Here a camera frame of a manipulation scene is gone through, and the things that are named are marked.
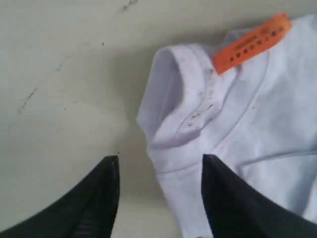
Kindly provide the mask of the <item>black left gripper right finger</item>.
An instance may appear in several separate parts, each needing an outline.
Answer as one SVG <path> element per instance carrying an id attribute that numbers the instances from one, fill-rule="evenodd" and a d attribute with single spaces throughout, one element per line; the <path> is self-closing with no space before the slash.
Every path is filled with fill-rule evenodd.
<path id="1" fill-rule="evenodd" d="M 316 224 L 249 186 L 217 156 L 204 155 L 201 193 L 215 238 L 315 238 Z"/>

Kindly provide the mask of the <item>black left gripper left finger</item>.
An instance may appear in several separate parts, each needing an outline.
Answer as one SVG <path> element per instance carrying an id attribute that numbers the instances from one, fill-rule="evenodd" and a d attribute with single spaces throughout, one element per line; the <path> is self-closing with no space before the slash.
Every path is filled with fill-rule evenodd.
<path id="1" fill-rule="evenodd" d="M 2 238 L 109 238 L 120 196 L 119 157 L 104 157 L 56 202 L 0 233 Z"/>

